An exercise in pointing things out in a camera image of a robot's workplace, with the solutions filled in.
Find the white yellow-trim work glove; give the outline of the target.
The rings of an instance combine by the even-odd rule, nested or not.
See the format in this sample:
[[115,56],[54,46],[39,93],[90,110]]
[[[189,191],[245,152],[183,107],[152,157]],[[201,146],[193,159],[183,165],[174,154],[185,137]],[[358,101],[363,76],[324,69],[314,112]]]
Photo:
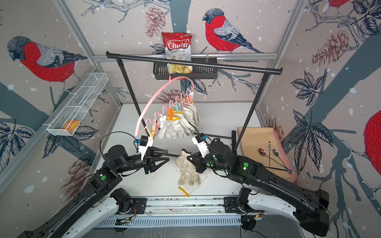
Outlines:
[[195,129],[194,127],[186,120],[185,116],[183,115],[182,112],[176,112],[176,111],[173,111],[173,114],[175,117],[178,117],[179,118],[179,124],[181,125],[181,127],[183,128],[185,134],[187,136],[189,135],[194,135],[194,132],[195,132]]

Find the green-striped leather glove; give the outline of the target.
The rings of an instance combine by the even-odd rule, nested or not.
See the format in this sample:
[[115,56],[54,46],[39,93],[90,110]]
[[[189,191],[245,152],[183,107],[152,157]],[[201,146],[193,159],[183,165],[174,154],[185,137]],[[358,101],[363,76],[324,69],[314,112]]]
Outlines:
[[187,105],[187,108],[192,111],[194,124],[198,127],[198,124],[201,121],[201,118],[197,112],[196,106],[194,104],[190,104],[190,105]]

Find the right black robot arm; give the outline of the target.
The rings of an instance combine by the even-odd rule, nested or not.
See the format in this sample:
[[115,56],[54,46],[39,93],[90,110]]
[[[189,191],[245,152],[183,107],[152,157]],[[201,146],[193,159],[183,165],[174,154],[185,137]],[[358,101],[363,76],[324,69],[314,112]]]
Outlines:
[[300,226],[317,236],[325,237],[329,229],[329,194],[322,190],[309,190],[292,184],[277,176],[263,164],[248,157],[237,155],[218,138],[207,143],[204,137],[192,138],[199,151],[187,157],[198,173],[206,169],[223,171],[225,176],[240,185],[257,186],[286,203],[296,210],[293,212]]

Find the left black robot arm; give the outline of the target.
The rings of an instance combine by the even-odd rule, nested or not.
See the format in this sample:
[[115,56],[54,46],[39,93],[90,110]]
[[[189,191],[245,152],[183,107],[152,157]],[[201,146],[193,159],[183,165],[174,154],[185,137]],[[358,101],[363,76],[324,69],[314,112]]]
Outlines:
[[56,215],[34,231],[23,231],[21,238],[81,237],[107,216],[136,209],[131,196],[116,186],[123,172],[144,169],[153,173],[169,161],[165,149],[149,146],[146,152],[128,155],[122,145],[115,145],[104,154],[104,164],[85,183],[83,189]]

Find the yellow clothespin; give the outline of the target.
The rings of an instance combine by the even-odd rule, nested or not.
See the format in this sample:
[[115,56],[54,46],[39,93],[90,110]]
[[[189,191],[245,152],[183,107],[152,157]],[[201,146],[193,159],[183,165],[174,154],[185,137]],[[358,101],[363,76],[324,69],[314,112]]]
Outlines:
[[151,130],[147,130],[147,131],[148,131],[148,133],[149,133],[149,136],[150,136],[151,138],[154,138],[155,135],[156,135],[156,125],[153,125],[153,126],[152,126],[152,129],[151,129]]

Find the white clothespin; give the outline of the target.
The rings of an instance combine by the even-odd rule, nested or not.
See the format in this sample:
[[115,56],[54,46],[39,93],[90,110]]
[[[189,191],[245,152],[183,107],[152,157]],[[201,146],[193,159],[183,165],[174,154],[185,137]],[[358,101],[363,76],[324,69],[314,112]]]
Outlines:
[[165,115],[160,115],[160,118],[159,118],[159,120],[160,120],[160,126],[159,126],[160,129],[163,129],[163,127],[165,126],[166,119],[167,119],[167,117]]

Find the orange clothespin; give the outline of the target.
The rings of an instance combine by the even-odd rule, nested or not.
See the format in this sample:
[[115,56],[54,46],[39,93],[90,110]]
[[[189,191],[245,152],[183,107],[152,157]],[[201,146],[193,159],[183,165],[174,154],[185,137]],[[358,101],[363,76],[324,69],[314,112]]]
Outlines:
[[174,114],[173,114],[173,109],[168,109],[167,110],[167,114],[168,114],[168,116],[167,116],[167,119],[166,120],[168,120],[168,121],[173,121],[174,120]]

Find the mint green clothespin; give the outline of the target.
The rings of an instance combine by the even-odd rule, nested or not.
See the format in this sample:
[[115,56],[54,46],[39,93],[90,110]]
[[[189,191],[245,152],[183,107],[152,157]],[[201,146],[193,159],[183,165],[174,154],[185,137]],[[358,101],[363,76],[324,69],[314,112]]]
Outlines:
[[179,103],[179,102],[176,102],[175,103],[175,110],[176,110],[176,112],[177,113],[180,113],[181,112],[181,110],[182,110],[182,104],[181,103]]

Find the iridescent spoon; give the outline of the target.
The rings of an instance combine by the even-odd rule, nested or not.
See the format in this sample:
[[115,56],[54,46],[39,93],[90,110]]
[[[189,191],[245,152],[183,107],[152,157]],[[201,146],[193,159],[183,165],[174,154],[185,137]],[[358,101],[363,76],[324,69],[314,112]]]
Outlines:
[[[259,154],[261,154],[262,156],[268,157],[268,155],[262,148],[259,148],[258,151],[259,151]],[[283,164],[281,164],[280,162],[274,160],[273,158],[271,158],[271,160],[275,161],[277,164],[279,164],[280,166],[284,168]]]

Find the tan pink-edged placemat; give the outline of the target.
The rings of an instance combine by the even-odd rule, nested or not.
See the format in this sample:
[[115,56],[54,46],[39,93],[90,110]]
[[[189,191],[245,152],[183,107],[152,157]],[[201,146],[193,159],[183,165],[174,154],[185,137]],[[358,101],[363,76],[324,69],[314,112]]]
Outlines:
[[294,183],[296,170],[292,168],[281,142],[273,128],[238,128],[242,136],[240,148],[242,155],[259,162],[275,175]]

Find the silver spoon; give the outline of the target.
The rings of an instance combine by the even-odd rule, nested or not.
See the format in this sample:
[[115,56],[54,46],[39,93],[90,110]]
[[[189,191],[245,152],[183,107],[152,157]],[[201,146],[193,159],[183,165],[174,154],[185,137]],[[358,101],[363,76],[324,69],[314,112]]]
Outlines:
[[284,168],[289,172],[289,173],[292,173],[292,171],[286,166],[286,164],[283,162],[283,160],[281,159],[280,157],[280,154],[279,152],[276,150],[276,149],[273,149],[273,153],[276,157],[278,157],[281,161],[281,163],[283,164]]

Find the black ladle spoon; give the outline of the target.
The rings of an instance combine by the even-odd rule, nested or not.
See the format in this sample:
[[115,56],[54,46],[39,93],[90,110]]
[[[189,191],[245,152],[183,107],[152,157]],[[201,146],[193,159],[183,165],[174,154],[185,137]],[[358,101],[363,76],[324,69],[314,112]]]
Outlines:
[[292,173],[292,171],[291,170],[288,170],[288,169],[281,169],[281,168],[274,168],[274,167],[267,167],[267,166],[264,166],[264,168],[266,168],[266,169],[272,169],[272,170],[278,170],[278,171],[286,171],[286,172],[288,172],[288,173]]

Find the orange snack packet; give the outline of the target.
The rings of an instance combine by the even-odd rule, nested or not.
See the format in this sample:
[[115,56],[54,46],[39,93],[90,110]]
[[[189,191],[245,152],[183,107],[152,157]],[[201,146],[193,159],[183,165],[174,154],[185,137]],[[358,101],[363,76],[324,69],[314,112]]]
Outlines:
[[78,120],[68,120],[63,126],[62,129],[68,133],[74,132],[74,130],[78,127],[81,121]]

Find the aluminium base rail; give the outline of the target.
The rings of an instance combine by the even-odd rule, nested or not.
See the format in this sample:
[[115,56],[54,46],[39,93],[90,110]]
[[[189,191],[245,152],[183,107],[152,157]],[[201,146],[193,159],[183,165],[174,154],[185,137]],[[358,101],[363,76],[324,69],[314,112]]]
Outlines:
[[295,207],[274,196],[256,195],[244,212],[235,205],[237,197],[225,196],[162,196],[134,197],[135,208],[119,214],[115,199],[107,198],[93,205],[66,232],[66,236],[79,236],[93,228],[164,228],[182,226],[240,225],[241,217],[253,215],[261,220],[267,215],[281,215],[292,221]]

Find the dark wall basket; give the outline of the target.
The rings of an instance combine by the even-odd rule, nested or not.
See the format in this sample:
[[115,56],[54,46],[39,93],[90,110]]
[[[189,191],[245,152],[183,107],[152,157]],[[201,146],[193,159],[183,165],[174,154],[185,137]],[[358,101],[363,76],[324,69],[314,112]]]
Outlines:
[[[195,62],[208,62],[217,63],[216,58],[192,58]],[[192,71],[188,72],[190,66],[183,67],[183,73],[174,72],[171,77],[185,76],[190,79],[215,79],[217,77],[217,68],[206,67],[206,66],[193,66]],[[167,80],[169,79],[169,72],[166,63],[154,63],[153,74],[157,80]]]

